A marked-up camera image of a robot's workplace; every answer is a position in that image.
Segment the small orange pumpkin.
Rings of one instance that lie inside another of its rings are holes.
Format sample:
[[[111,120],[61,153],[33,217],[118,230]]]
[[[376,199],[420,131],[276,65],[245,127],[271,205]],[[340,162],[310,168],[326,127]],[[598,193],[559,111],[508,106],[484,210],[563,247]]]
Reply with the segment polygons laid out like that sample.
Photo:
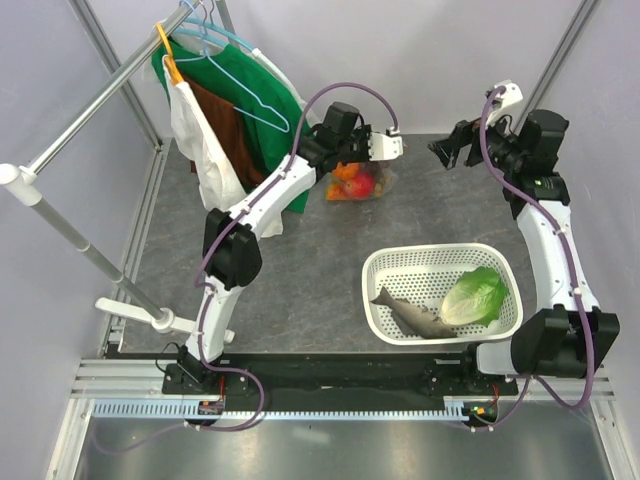
[[[341,181],[347,181],[353,179],[359,172],[360,166],[358,163],[338,163],[336,168],[332,171],[332,175]]]

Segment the clear zip top bag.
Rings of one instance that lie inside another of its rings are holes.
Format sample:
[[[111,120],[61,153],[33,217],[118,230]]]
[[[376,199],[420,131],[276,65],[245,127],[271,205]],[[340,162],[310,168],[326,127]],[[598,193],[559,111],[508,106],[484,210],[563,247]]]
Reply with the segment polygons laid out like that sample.
[[[339,163],[325,190],[327,201],[365,201],[386,195],[397,175],[388,162]]]

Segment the red apple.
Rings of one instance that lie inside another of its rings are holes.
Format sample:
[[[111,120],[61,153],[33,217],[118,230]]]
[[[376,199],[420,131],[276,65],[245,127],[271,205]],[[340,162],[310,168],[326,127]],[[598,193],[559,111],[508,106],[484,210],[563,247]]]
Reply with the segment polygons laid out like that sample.
[[[366,199],[374,190],[375,180],[371,174],[359,171],[358,174],[345,182],[345,191],[350,198]]]

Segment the brown longan cluster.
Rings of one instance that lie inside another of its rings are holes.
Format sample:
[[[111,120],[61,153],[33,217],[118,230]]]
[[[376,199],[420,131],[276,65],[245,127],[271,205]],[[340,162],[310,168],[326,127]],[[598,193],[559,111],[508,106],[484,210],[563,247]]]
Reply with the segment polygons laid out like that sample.
[[[374,174],[373,196],[380,198],[386,195],[393,187],[396,180],[395,173],[390,168],[381,168]]]

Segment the red yellow mango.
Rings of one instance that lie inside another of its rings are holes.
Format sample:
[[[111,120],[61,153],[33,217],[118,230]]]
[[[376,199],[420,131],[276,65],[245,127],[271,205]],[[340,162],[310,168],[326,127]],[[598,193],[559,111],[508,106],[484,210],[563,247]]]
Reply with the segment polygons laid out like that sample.
[[[347,201],[349,195],[339,183],[330,183],[326,189],[325,197],[327,201]]]

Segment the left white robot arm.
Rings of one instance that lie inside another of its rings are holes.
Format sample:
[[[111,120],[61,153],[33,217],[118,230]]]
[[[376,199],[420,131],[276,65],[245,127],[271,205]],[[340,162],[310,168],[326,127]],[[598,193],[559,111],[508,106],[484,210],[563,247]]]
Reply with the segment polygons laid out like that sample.
[[[356,107],[334,102],[321,123],[305,134],[296,133],[291,151],[247,199],[208,214],[205,239],[209,243],[196,274],[196,285],[203,289],[202,303],[195,330],[176,363],[196,392],[208,393],[218,385],[220,368],[214,362],[223,353],[241,293],[262,268],[259,241],[269,224],[339,163],[370,161],[370,136],[371,126]]]

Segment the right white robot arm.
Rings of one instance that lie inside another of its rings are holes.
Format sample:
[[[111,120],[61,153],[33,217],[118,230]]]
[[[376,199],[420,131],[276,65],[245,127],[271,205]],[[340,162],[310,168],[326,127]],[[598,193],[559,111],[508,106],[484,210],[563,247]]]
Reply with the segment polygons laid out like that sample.
[[[601,367],[620,332],[616,314],[602,311],[584,277],[571,231],[570,196],[556,170],[569,122],[550,110],[531,111],[519,133],[502,116],[487,130],[494,166],[508,185],[536,200],[503,192],[528,249],[536,287],[536,313],[506,341],[482,343],[477,359],[458,368],[467,392],[483,392],[494,374],[581,379],[587,347]]]

